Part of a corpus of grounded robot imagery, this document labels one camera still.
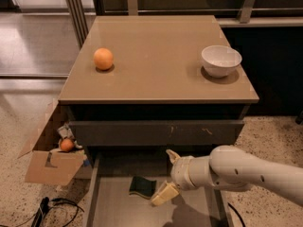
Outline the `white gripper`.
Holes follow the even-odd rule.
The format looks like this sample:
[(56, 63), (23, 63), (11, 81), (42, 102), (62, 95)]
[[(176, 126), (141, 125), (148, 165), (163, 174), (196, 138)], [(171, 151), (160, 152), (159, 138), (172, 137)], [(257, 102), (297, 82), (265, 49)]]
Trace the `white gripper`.
[(164, 181), (151, 197), (151, 204), (159, 206), (172, 200), (181, 190), (193, 190), (200, 187), (214, 187), (209, 157), (181, 157), (171, 149), (166, 150), (172, 163), (170, 176), (173, 183)]

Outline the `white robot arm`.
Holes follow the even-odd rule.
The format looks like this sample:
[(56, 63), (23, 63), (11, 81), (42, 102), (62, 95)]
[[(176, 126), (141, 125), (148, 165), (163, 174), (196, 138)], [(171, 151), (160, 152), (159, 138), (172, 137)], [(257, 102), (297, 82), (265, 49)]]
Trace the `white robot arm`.
[(299, 206), (303, 205), (303, 168), (262, 160), (240, 148), (219, 146), (207, 156), (180, 156), (167, 151), (171, 181), (163, 182), (151, 197), (161, 205), (181, 192), (200, 187), (247, 191), (257, 185)]

